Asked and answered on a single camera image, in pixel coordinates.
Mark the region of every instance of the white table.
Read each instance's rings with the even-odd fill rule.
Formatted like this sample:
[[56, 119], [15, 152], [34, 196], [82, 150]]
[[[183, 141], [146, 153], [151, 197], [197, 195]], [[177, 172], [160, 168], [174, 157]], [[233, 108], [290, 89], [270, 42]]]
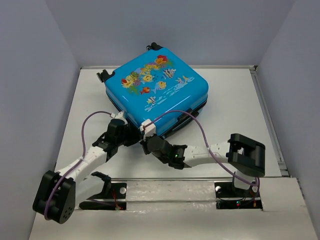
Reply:
[[[99, 110], [117, 112], [107, 98], [103, 84], [96, 77], [101, 70], [82, 69], [80, 72], [56, 170], [81, 155], [80, 129], [86, 116]], [[217, 210], [213, 181], [230, 177], [217, 164], [175, 170], [151, 155], [144, 155], [137, 144], [121, 147], [117, 155], [97, 169], [113, 179], [129, 179], [127, 194], [136, 194], [136, 197], [131, 198], [134, 199], [132, 202], [127, 201], [128, 210], [75, 210], [63, 225], [45, 221], [42, 215], [37, 214], [30, 240], [317, 239], [296, 179], [281, 176], [249, 69], [195, 70], [209, 83], [208, 101], [198, 117], [209, 144], [223, 142], [229, 139], [230, 134], [240, 133], [266, 146], [267, 177], [261, 179], [260, 189], [263, 211]], [[105, 132], [109, 121], [107, 115], [100, 114], [88, 122], [85, 129], [88, 145]], [[192, 122], [170, 137], [169, 141], [172, 144], [197, 146], [203, 139], [197, 125]], [[170, 199], [175, 190], [174, 184], [150, 181], [173, 178], [178, 181], [174, 184], [181, 186], [176, 187], [174, 193], [179, 201]], [[152, 187], [155, 183], [155, 194], [142, 194], [137, 187]], [[171, 190], [165, 194], [168, 186], [171, 186]]]
[[[99, 110], [117, 113], [108, 99], [104, 85], [96, 74], [103, 69], [82, 69], [65, 128], [56, 170], [72, 163], [82, 154], [81, 125], [91, 113]], [[210, 145], [224, 142], [232, 133], [240, 133], [265, 144], [265, 175], [281, 176], [277, 157], [268, 133], [249, 69], [195, 69], [209, 84], [206, 106], [198, 116]], [[106, 114], [93, 116], [85, 128], [85, 141], [90, 146], [106, 131], [110, 118]], [[204, 145], [199, 127], [192, 122], [168, 138], [171, 144]], [[176, 170], [158, 159], [145, 155], [140, 144], [120, 147], [118, 153], [97, 169], [112, 178], [226, 178], [229, 174], [217, 164], [199, 165]]]

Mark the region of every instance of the suitcase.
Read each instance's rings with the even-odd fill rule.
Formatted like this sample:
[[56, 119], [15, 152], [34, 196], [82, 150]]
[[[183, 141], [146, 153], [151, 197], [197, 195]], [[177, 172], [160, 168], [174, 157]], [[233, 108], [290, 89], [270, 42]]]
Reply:
[[[106, 94], [137, 129], [145, 120], [154, 120], [170, 110], [182, 110], [197, 117], [208, 98], [208, 83], [165, 47], [153, 42], [147, 52], [109, 74], [97, 73]], [[180, 112], [168, 113], [155, 123], [163, 138], [191, 122]]]

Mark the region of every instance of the striped fish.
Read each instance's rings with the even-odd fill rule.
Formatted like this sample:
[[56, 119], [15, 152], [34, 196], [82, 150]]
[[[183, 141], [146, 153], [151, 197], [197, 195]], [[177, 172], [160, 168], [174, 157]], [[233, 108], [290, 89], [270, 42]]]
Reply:
[[175, 74], [176, 70], [171, 68], [171, 69], [165, 69], [163, 70], [163, 77], [164, 79], [168, 78], [168, 79], [172, 79], [174, 74]]

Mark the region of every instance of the robotic arm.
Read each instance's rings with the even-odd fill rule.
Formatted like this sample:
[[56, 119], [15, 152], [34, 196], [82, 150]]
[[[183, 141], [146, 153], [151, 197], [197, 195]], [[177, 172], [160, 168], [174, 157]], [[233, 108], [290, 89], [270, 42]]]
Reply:
[[[130, 146], [140, 140], [133, 137], [134, 130], [124, 118], [123, 112], [117, 115], [111, 114], [111, 117], [113, 119], [110, 121], [107, 131], [92, 144], [83, 158], [78, 158], [57, 172], [47, 171], [43, 175], [32, 206], [34, 211], [45, 215], [46, 219], [63, 224], [69, 219], [79, 203], [95, 194], [106, 193], [111, 189], [109, 176], [101, 172], [92, 172], [112, 158], [118, 152], [118, 147], [121, 145]], [[143, 140], [140, 142], [144, 153], [153, 154], [169, 167], [182, 170], [217, 162], [231, 164], [237, 169], [237, 172], [233, 174], [236, 175], [234, 187], [243, 190], [249, 189], [249, 184], [256, 177], [265, 175], [266, 147], [262, 143], [235, 133], [228, 141], [211, 145], [209, 148], [171, 145], [156, 135], [156, 126], [149, 124], [150, 122], [148, 119], [140, 127], [141, 132], [144, 132]], [[49, 196], [57, 182], [71, 168], [74, 168], [73, 171], [62, 180], [50, 199]]]

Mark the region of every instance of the gray wall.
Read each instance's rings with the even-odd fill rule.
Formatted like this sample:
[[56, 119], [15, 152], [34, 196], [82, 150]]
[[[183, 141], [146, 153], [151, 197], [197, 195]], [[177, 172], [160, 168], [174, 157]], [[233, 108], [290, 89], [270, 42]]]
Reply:
[[25, 240], [79, 67], [44, 0], [0, 1], [0, 239]]
[[153, 41], [190, 65], [257, 65], [295, 0], [46, 0], [81, 66], [122, 65]]
[[258, 68], [290, 173], [320, 237], [320, 1], [297, 0]]

